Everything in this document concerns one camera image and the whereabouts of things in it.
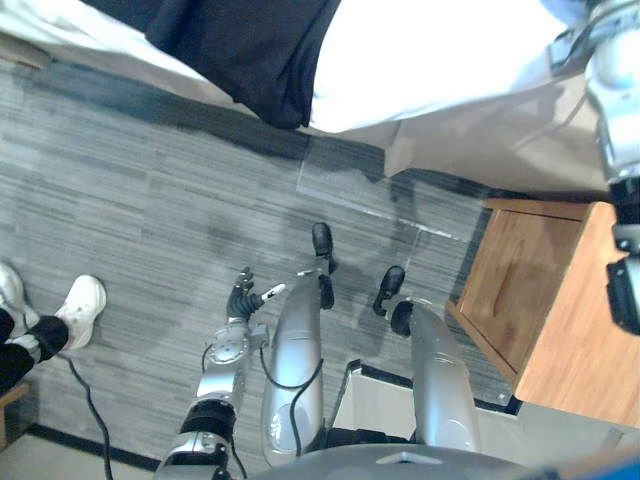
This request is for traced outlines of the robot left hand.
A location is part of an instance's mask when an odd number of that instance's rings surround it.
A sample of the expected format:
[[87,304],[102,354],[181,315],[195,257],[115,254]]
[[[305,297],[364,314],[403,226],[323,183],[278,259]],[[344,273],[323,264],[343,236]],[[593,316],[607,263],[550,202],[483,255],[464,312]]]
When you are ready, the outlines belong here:
[[243,268],[236,277],[226,303],[229,323],[240,320],[248,322],[265,303],[286,289],[285,283],[278,283],[262,293],[255,293],[253,277],[254,274],[249,267]]

